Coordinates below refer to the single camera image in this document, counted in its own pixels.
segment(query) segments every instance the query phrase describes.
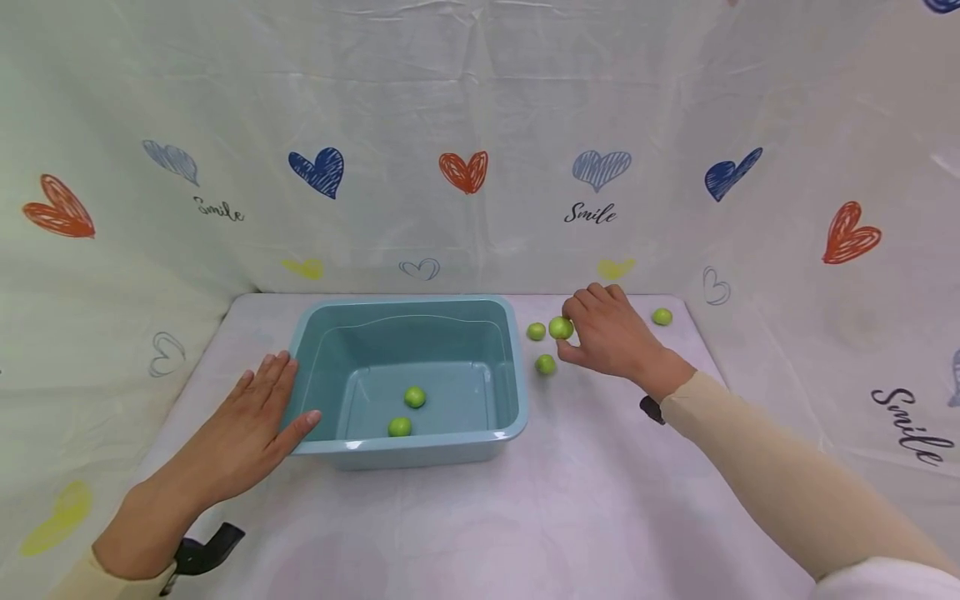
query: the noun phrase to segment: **wristwatch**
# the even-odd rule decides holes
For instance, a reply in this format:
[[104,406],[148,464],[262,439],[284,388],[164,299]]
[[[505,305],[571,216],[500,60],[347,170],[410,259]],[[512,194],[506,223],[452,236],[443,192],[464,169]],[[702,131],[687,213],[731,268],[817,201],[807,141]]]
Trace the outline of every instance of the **wristwatch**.
[[163,587],[163,591],[160,592],[160,597],[170,595],[179,576],[203,575],[223,564],[233,548],[246,535],[239,527],[222,523],[217,533],[213,534],[206,544],[190,538],[181,540],[177,554],[174,555],[177,567],[167,585]]
[[646,413],[650,419],[655,420],[661,425],[666,425],[666,421],[663,420],[663,413],[660,411],[660,405],[651,397],[645,396],[643,400],[640,401],[640,410]]

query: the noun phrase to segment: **outlined heart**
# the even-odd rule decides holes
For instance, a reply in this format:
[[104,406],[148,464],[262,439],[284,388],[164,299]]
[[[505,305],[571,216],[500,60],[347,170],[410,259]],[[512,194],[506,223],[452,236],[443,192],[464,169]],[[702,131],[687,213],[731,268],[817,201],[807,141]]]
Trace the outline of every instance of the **outlined heart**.
[[704,269],[704,300],[711,306],[719,306],[730,299],[730,284],[721,281],[713,267]]
[[290,168],[313,189],[333,200],[344,178],[344,156],[336,148],[324,148],[310,162],[296,152],[287,157]]
[[200,187],[200,182],[197,181],[197,161],[185,150],[170,144],[160,146],[152,139],[145,139],[142,144],[156,164]]
[[89,237],[96,232],[86,208],[63,181],[52,175],[40,176],[40,188],[50,204],[28,203],[23,214],[51,233],[64,237]]
[[953,397],[947,402],[947,406],[960,406],[960,350],[953,353]]
[[939,14],[947,14],[960,9],[960,0],[924,0],[924,3],[927,8]]
[[20,544],[20,555],[42,554],[69,538],[90,514],[92,506],[90,487],[80,480],[71,482],[57,496],[50,518],[40,523]]
[[850,201],[833,215],[827,236],[824,262],[841,265],[863,255],[880,243],[882,233],[874,227],[856,228],[862,209],[860,203]]
[[718,162],[707,170],[704,175],[704,184],[707,186],[707,192],[717,202],[723,200],[736,183],[743,179],[747,172],[754,168],[754,165],[760,157],[763,156],[763,149],[757,148],[749,153],[740,164],[732,160]]
[[593,192],[599,194],[600,188],[623,175],[633,161],[629,152],[600,156],[595,150],[587,150],[573,161],[573,177],[589,183]]
[[400,270],[420,281],[429,281],[440,274],[440,263],[436,258],[424,258],[420,264],[404,260],[400,263]]
[[458,155],[446,153],[440,155],[440,172],[463,193],[475,194],[487,179],[488,159],[484,150],[474,154],[469,164]]
[[324,264],[316,258],[307,258],[301,263],[296,260],[284,260],[283,266],[287,268],[287,271],[307,279],[317,280],[324,276]]
[[166,331],[154,335],[156,357],[150,361],[150,377],[162,377],[179,369],[186,361],[186,349],[177,338]]
[[604,279],[620,279],[634,269],[636,261],[628,258],[623,262],[604,259],[597,263],[597,274]]

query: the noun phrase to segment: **plastic basin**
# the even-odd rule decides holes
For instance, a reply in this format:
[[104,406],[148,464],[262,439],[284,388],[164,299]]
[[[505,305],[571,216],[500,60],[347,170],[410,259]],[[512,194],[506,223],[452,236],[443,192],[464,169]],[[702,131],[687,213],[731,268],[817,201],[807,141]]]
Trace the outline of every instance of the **plastic basin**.
[[[294,453],[345,470],[489,460],[527,424],[519,349],[497,296],[319,302],[290,345],[300,370],[283,423],[324,418]],[[403,402],[411,386],[426,392],[419,409]],[[388,436],[396,417],[412,435]]]

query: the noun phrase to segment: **white backdrop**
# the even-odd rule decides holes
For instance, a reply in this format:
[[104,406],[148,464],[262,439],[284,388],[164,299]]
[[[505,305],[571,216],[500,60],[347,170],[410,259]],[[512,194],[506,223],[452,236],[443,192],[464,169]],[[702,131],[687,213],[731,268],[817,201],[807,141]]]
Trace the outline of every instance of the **white backdrop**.
[[958,7],[6,3],[0,588],[92,540],[257,289],[677,294],[960,559]]

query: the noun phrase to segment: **table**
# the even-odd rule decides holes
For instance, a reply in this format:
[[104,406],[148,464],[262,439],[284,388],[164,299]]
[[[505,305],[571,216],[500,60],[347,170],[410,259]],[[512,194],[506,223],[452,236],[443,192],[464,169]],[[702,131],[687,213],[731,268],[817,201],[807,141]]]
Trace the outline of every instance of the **table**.
[[[287,348],[324,295],[238,298],[137,474],[162,465],[209,417],[244,369]],[[522,332],[559,315],[561,296],[507,296]],[[630,296],[654,332],[720,379],[684,303]],[[806,598],[812,582],[753,523],[703,454],[637,407],[622,379],[559,363],[548,337],[522,341],[530,418],[487,463],[341,472],[288,458],[250,492],[191,529],[223,521],[247,536],[220,567],[180,578],[175,598],[710,600]]]

